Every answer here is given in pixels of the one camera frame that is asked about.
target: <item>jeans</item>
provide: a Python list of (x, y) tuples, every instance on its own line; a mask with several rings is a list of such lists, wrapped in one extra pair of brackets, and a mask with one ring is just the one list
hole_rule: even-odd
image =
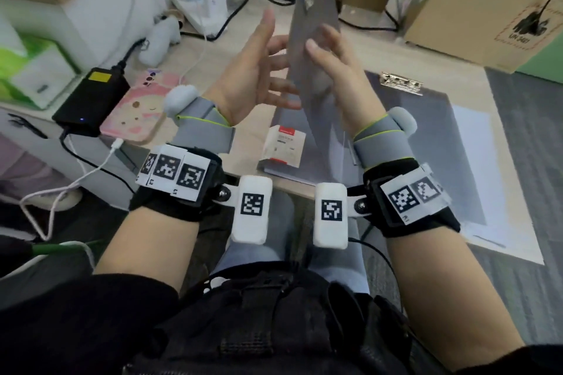
[[(231, 241), (211, 274), (236, 265), (285, 260), (289, 253), (289, 239), (294, 230), (293, 213), (293, 201), (289, 195), (274, 190), (270, 201), (266, 242), (258, 245)], [(350, 218), (348, 236), (359, 239), (356, 220)], [(359, 243), (348, 243), (345, 250), (315, 247), (308, 268), (329, 282), (345, 284), (356, 293), (369, 293), (362, 245)]]

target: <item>pink phone case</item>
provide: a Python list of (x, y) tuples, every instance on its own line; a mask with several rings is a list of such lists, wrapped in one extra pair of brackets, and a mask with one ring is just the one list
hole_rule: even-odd
[(177, 74), (149, 68), (137, 77), (102, 123), (100, 132), (136, 144), (150, 141), (165, 117), (162, 109), (165, 96), (178, 85), (178, 80)]

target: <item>hand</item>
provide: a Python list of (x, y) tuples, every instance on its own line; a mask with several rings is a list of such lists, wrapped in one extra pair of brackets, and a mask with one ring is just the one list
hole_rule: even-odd
[(272, 37), (274, 28), (274, 12), (266, 9), (243, 50), (202, 95), (215, 103), (231, 126), (242, 122), (257, 104), (301, 109), (300, 101), (287, 100), (283, 95), (297, 94), (295, 86), (289, 80), (270, 75), (272, 71), (289, 67), (287, 55), (276, 55), (287, 47), (288, 36)]
[(332, 52), (320, 48), (313, 39), (307, 40), (305, 47), (312, 60), (332, 78), (344, 128), (354, 137), (386, 111), (348, 41), (329, 25), (323, 25), (321, 31), (323, 43)]

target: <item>black wristband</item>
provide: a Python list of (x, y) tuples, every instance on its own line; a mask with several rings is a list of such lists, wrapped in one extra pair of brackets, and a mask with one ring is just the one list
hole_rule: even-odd
[(215, 168), (208, 170), (209, 178), (204, 179), (207, 193), (203, 196), (199, 205), (171, 196), (149, 187), (139, 187), (133, 194), (129, 203), (129, 210), (134, 211), (141, 206), (149, 208), (160, 214), (170, 216), (182, 221), (200, 222), (204, 216), (217, 215), (220, 211), (219, 205), (214, 203), (215, 191), (225, 182), (225, 174), (221, 168), (221, 158), (210, 151), (201, 148), (186, 148), (190, 153), (210, 159), (210, 165)]
[(419, 163), (413, 159), (401, 159), (382, 163), (364, 173), (364, 185), (368, 194), (368, 204), (371, 215), (365, 217), (376, 226), (386, 238), (408, 236), (421, 231), (446, 226), (454, 231), (461, 230), (461, 225), (455, 218), (452, 210), (446, 207), (439, 212), (405, 225), (400, 216), (395, 212), (391, 202), (381, 192), (379, 186), (393, 178), (414, 171)]

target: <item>gray wrist strap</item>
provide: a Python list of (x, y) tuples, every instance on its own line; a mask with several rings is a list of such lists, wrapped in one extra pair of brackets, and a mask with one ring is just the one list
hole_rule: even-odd
[(385, 162), (405, 159), (414, 154), (402, 130), (390, 130), (357, 140), (354, 149), (365, 170)]
[(395, 120), (393, 120), (393, 118), (390, 115), (385, 115), (374, 124), (368, 126), (366, 129), (359, 132), (354, 137), (354, 142), (369, 137), (370, 135), (379, 134), (380, 132), (400, 130), (400, 129), (401, 129), (400, 126), (397, 124), (397, 122), (395, 122)]
[(231, 151), (235, 128), (215, 109), (215, 105), (198, 97), (176, 116), (178, 132), (172, 145), (203, 148), (215, 154)]

